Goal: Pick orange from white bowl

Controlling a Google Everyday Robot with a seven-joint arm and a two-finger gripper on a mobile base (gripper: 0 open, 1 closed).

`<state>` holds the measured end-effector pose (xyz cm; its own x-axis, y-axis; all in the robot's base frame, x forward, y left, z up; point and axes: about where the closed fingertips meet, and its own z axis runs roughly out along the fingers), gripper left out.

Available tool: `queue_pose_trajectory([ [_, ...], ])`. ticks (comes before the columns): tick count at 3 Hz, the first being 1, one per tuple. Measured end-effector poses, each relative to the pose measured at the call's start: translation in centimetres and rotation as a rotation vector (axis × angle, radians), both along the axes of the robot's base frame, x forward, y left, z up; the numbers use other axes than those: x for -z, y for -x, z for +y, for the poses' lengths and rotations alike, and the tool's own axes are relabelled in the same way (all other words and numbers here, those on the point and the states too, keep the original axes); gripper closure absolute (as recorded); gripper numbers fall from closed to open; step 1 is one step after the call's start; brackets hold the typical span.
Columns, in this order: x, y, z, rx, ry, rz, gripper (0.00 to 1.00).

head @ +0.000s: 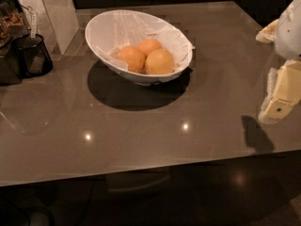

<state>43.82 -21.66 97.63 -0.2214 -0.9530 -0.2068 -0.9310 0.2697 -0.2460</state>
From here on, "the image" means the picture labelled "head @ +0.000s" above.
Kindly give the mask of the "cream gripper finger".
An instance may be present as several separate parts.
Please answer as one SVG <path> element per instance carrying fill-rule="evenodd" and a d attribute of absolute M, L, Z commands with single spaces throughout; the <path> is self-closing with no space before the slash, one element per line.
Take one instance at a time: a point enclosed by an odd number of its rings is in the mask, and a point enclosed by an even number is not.
<path fill-rule="evenodd" d="M 266 92 L 259 121 L 273 124 L 285 119 L 301 101 L 301 62 L 287 60 L 278 70 L 271 68 Z"/>
<path fill-rule="evenodd" d="M 272 43 L 275 41 L 276 28 L 278 20 L 274 20 L 256 35 L 256 41 L 263 43 Z"/>

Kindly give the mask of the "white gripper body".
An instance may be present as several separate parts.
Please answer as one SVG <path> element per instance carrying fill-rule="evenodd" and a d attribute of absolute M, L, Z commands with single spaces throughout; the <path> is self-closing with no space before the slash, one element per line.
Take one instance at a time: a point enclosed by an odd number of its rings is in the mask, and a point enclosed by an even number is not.
<path fill-rule="evenodd" d="M 301 60 L 301 0 L 293 0 L 280 15 L 274 44 L 281 57 Z"/>

